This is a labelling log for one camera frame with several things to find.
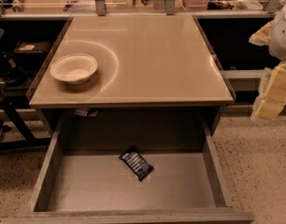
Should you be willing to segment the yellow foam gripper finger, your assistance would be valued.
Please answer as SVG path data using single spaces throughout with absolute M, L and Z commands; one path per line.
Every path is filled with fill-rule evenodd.
M 275 119 L 286 106 L 286 61 L 281 61 L 274 69 L 264 70 L 258 92 L 259 95 L 252 107 L 251 119 Z

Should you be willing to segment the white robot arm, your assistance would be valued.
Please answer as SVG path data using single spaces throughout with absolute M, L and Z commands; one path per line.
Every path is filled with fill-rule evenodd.
M 249 42 L 256 46 L 267 45 L 269 54 L 280 60 L 275 68 L 265 68 L 259 95 L 252 107 L 251 119 L 264 124 L 275 119 L 286 106 L 286 4 Z

